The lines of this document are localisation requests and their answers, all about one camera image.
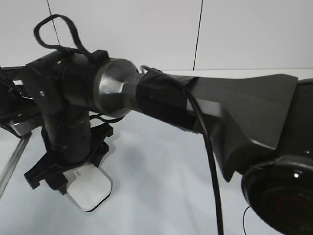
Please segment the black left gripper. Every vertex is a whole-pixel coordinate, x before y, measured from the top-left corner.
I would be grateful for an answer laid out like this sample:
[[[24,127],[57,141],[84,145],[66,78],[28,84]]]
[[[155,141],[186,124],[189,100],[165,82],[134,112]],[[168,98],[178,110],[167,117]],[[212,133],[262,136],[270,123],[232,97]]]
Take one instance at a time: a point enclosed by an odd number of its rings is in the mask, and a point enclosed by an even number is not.
[[[37,127],[44,127],[39,106],[19,81],[22,67],[0,69],[0,127],[14,136],[27,136]]]

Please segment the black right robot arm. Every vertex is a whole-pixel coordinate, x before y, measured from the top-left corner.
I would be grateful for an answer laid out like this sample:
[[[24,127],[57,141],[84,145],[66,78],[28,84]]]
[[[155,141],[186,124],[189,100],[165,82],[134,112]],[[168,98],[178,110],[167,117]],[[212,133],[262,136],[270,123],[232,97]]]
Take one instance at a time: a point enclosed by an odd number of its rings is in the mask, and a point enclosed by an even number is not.
[[[242,176],[249,207],[285,235],[313,232],[313,81],[287,74],[244,79],[178,76],[113,59],[54,51],[22,70],[26,92],[39,107],[52,155],[71,154],[88,136],[88,111],[120,120],[137,111],[202,135],[213,184],[218,234],[223,234],[217,174]]]

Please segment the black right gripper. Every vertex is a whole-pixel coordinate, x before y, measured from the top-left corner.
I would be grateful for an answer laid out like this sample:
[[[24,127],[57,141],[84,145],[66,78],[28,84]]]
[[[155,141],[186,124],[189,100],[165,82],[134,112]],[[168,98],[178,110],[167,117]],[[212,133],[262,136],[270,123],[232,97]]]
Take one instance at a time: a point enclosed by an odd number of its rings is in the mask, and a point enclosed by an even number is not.
[[[46,153],[24,174],[32,189],[36,189],[40,181],[45,180],[51,189],[58,190],[61,195],[66,195],[68,181],[64,172],[89,163],[99,167],[103,157],[109,151],[104,139],[113,135],[113,128],[104,123],[89,130],[90,134],[80,143],[77,137],[81,137],[83,133],[70,131],[73,138],[69,141],[67,149],[56,152],[49,142],[47,131],[42,129]]]

